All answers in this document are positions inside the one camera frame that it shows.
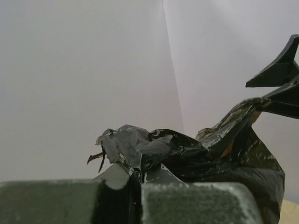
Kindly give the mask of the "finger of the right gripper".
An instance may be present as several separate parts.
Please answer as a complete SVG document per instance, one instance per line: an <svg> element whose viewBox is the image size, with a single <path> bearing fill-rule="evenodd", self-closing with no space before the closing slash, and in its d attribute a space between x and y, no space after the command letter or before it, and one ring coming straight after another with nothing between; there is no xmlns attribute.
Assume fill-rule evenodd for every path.
<svg viewBox="0 0 299 224"><path fill-rule="evenodd" d="M299 72L295 62L299 35L291 35L281 53L263 70L246 83L248 88L280 87L293 80Z"/></svg>
<svg viewBox="0 0 299 224"><path fill-rule="evenodd" d="M257 107L257 111L299 118L299 84L285 84L263 96L266 100Z"/></svg>

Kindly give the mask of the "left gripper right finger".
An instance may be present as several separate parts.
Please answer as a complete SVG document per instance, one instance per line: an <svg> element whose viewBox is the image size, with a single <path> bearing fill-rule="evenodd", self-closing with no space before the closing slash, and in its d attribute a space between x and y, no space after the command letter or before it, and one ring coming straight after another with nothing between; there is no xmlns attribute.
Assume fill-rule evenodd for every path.
<svg viewBox="0 0 299 224"><path fill-rule="evenodd" d="M236 182L185 183L166 166L144 174L144 224L261 224L252 193Z"/></svg>

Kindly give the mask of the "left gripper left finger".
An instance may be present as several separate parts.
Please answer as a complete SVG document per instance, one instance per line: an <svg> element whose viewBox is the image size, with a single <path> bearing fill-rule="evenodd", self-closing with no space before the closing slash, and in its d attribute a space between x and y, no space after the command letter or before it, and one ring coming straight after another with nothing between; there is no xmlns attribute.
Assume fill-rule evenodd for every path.
<svg viewBox="0 0 299 224"><path fill-rule="evenodd" d="M0 184L2 224L139 224L140 185L121 164L94 179Z"/></svg>

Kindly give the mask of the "black trash bag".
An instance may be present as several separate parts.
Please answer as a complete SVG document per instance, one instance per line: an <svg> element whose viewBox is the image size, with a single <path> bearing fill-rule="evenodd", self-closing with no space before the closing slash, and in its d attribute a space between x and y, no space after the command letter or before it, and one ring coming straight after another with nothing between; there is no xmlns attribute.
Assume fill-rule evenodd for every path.
<svg viewBox="0 0 299 224"><path fill-rule="evenodd" d="M246 99L215 126L195 138L171 129L146 129L124 125L107 129L96 139L102 151L91 155L120 163L139 182L164 165L178 179L192 182L239 182L253 194L263 222L276 224L285 192L285 172L252 128L268 98Z"/></svg>

